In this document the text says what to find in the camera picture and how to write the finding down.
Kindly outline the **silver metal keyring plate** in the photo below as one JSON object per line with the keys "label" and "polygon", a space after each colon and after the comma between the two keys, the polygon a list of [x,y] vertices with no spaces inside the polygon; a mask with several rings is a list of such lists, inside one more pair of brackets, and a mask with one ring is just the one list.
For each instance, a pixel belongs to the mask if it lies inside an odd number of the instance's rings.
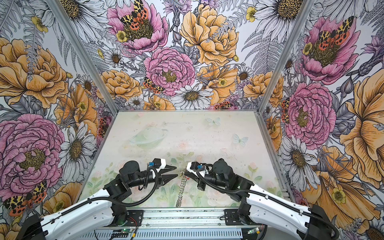
{"label": "silver metal keyring plate", "polygon": [[186,175],[187,173],[187,170],[184,169],[182,172],[181,172],[181,183],[180,183],[180,186],[179,186],[179,193],[178,193],[178,198],[177,198],[177,201],[176,201],[176,208],[180,208],[182,206],[182,201],[183,201],[183,194],[184,194],[184,191],[185,191],[185,187],[186,187],[186,184],[187,184],[187,181],[189,180],[189,177]]}

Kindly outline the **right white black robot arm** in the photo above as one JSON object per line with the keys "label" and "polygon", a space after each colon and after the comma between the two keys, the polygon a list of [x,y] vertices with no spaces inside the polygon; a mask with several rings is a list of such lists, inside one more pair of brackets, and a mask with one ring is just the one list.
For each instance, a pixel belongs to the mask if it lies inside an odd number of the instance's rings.
{"label": "right white black robot arm", "polygon": [[224,159],[214,164],[190,162],[185,174],[197,182],[199,190],[210,187],[240,203],[236,212],[225,212],[231,225],[264,225],[298,240],[337,240],[340,237],[337,227],[321,207],[296,204],[268,193],[235,174]]}

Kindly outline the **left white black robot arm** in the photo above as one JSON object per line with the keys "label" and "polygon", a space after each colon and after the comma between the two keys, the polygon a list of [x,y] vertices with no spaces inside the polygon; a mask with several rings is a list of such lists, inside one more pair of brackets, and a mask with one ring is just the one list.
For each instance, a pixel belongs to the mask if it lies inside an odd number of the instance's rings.
{"label": "left white black robot arm", "polygon": [[[54,214],[28,218],[17,235],[18,240],[74,240],[101,227],[124,226],[132,219],[128,208],[146,202],[159,187],[177,177],[171,172],[164,159],[154,159],[147,169],[140,170],[136,161],[129,161],[119,170],[117,176],[101,190],[77,204]],[[153,184],[151,191],[141,200],[125,203],[132,189],[145,189]]]}

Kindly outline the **aluminium front rail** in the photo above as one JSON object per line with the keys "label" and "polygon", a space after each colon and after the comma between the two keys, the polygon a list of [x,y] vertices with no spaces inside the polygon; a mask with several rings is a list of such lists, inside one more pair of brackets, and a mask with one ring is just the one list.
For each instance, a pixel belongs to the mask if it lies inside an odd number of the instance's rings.
{"label": "aluminium front rail", "polygon": [[128,208],[143,211],[139,230],[146,229],[195,229],[227,228],[225,210],[238,210],[236,207],[206,208]]}

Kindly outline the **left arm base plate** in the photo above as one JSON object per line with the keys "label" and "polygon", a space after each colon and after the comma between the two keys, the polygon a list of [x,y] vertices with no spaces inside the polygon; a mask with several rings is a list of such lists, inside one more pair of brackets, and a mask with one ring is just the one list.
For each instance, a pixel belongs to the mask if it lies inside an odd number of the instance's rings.
{"label": "left arm base plate", "polygon": [[128,210],[117,224],[119,227],[140,227],[144,219],[143,210]]}

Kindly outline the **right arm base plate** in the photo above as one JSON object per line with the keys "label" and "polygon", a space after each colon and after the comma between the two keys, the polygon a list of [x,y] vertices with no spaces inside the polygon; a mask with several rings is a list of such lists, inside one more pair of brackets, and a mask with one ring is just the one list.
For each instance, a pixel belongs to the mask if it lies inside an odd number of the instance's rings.
{"label": "right arm base plate", "polygon": [[224,218],[226,226],[248,225],[244,216],[238,213],[237,209],[224,209]]}

